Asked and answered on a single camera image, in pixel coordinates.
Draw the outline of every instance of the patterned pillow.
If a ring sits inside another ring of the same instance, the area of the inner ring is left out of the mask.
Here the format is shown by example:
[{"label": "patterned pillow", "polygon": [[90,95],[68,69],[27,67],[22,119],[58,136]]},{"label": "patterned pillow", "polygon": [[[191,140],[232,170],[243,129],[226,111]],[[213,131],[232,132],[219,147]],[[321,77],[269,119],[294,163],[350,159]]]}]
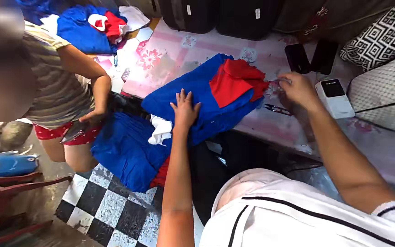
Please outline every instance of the patterned pillow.
[{"label": "patterned pillow", "polygon": [[341,49],[343,60],[372,70],[395,59],[395,7]]}]

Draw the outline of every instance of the black and white checkered floor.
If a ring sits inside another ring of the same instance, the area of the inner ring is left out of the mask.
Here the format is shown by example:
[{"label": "black and white checkered floor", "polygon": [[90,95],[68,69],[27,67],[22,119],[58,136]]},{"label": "black and white checkered floor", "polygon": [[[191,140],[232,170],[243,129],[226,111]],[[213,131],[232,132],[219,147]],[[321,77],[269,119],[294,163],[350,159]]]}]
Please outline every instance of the black and white checkered floor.
[{"label": "black and white checkered floor", "polygon": [[[133,193],[104,166],[76,173],[56,216],[105,247],[156,247],[162,189]],[[195,243],[202,223],[195,213]]]}]

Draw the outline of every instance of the red shorts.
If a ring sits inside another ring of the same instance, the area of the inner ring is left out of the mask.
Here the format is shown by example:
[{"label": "red shorts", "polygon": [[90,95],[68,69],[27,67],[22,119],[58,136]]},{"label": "red shorts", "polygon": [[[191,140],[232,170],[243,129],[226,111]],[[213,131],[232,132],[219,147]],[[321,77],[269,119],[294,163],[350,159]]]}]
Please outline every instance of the red shorts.
[{"label": "red shorts", "polygon": [[[72,126],[73,122],[68,122],[63,126],[58,127],[57,129],[49,130],[42,126],[39,126],[33,123],[34,130],[36,132],[36,136],[39,140],[51,140],[59,137],[63,137],[65,131]],[[86,143],[93,142],[100,132],[102,126],[97,126],[87,130],[84,134],[79,135],[74,140],[65,142],[65,145],[74,146],[74,145],[83,145]]]}]

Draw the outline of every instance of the white shirt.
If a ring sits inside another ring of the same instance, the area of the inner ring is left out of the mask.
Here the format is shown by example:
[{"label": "white shirt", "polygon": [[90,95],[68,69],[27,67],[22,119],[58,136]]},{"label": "white shirt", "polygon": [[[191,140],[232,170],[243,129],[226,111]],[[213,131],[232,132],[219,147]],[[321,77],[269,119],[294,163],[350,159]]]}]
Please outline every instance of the white shirt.
[{"label": "white shirt", "polygon": [[368,215],[308,184],[250,169],[218,193],[199,246],[395,246],[395,202]]}]

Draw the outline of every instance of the wooden chair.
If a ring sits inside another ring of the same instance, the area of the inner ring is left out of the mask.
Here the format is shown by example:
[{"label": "wooden chair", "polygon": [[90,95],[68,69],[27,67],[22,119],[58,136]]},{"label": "wooden chair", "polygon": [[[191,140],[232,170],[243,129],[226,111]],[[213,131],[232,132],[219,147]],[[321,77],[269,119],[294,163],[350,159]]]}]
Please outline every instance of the wooden chair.
[{"label": "wooden chair", "polygon": [[[16,177],[0,177],[0,228],[3,228],[6,225],[9,225],[11,222],[21,219],[23,222],[26,220],[25,213],[14,215],[10,217],[2,217],[4,210],[10,205],[10,201],[17,194],[32,190],[35,188],[41,188],[48,185],[53,185],[56,183],[71,181],[72,177],[61,177],[47,182],[34,182],[33,179],[40,177],[42,173],[40,172],[32,172],[30,174],[24,176],[16,176]],[[3,236],[0,236],[0,244],[7,242],[13,238],[16,238],[24,233],[34,232],[38,229],[50,226],[52,224],[52,220],[43,222],[40,224],[30,225],[23,228],[19,228],[12,233],[6,233]]]}]

